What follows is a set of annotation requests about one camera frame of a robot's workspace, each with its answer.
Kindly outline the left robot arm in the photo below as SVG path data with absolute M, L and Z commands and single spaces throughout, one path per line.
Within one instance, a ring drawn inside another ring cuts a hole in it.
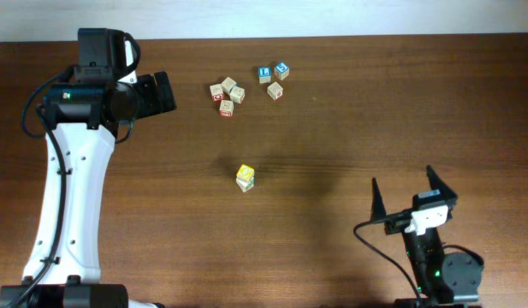
M 120 126 L 176 109 L 165 72 L 139 76 L 139 44 L 108 28 L 78 31 L 79 60 L 39 86 L 35 106 L 47 144 L 39 228 L 21 283 L 0 289 L 2 307 L 135 307 L 122 284 L 103 284 L 98 225 Z

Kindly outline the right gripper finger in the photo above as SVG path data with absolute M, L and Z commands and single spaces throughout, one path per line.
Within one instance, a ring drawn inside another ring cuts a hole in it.
M 426 175 L 432 190 L 438 190 L 444 199 L 456 199 L 456 193 L 452 190 L 430 166 L 426 166 Z
M 374 222 L 381 221 L 386 215 L 382 194 L 380 193 L 377 179 L 371 179 L 372 203 L 371 203 L 371 220 Z

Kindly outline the wooden block green side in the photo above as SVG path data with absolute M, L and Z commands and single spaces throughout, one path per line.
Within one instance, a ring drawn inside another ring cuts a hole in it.
M 254 187 L 255 178 L 252 177 L 249 181 L 244 181 L 242 179 L 237 179 L 236 183 L 239 186 L 239 188 L 241 189 L 241 191 L 245 193 L 245 192 L 249 191 L 250 189 L 252 189 Z

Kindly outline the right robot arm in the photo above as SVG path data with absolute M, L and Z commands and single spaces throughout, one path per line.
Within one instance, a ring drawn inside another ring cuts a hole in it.
M 484 260 L 462 246 L 446 245 L 437 228 L 452 219 L 458 196 L 430 166 L 428 192 L 412 197 L 412 206 L 386 212 L 376 180 L 372 181 L 371 221 L 387 235 L 401 234 L 412 266 L 417 297 L 397 299 L 394 307 L 465 307 L 478 301 Z

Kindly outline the wooden block yellow O side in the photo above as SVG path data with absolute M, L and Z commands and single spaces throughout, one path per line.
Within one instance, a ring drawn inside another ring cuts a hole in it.
M 237 171 L 236 178 L 240 181 L 249 182 L 254 177 L 254 169 L 248 165 L 242 164 Z

